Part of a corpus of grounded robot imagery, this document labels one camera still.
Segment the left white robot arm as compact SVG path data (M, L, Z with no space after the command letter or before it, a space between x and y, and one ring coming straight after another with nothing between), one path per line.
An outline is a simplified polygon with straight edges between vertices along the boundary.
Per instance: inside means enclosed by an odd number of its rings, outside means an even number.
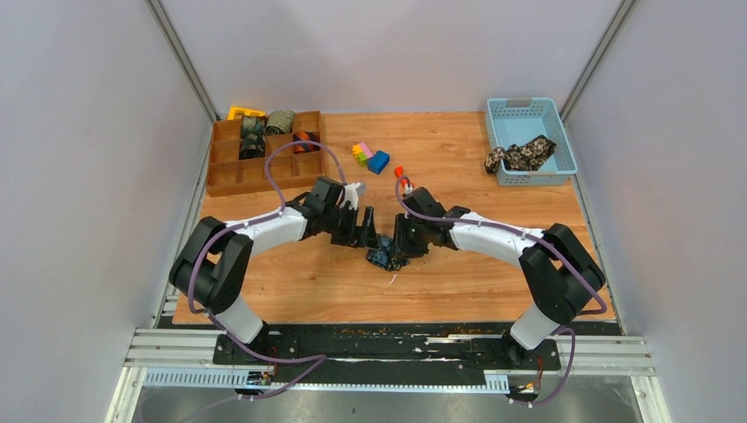
M319 177L310 191L251 219L198 221L176 257L168 281L237 338L235 350L247 363L263 362L270 352L266 322L241 296L249 261L286 243L320 233L333 244L373 249L379 240L374 209L359 207L363 182L342 184Z

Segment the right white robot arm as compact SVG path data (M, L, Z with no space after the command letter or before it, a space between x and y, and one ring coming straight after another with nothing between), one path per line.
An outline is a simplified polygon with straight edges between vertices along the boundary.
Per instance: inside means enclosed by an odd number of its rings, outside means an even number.
M606 312L600 290L606 277L574 232L556 223L526 228L488 219L468 208L445 209L424 187L398 197L394 251L404 258L427 254L431 246L483 254L521 270L532 302L513 323L503 355L513 367L536 359L538 346L576 317Z

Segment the blue patterned necktie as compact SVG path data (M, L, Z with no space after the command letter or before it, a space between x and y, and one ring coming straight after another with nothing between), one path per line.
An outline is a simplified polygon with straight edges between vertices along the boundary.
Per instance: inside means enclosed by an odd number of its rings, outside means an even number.
M366 260L370 264L385 271L400 271L410 264L409 259L394 256L392 238L385 234L378 234L377 238L378 247L369 249L366 253Z

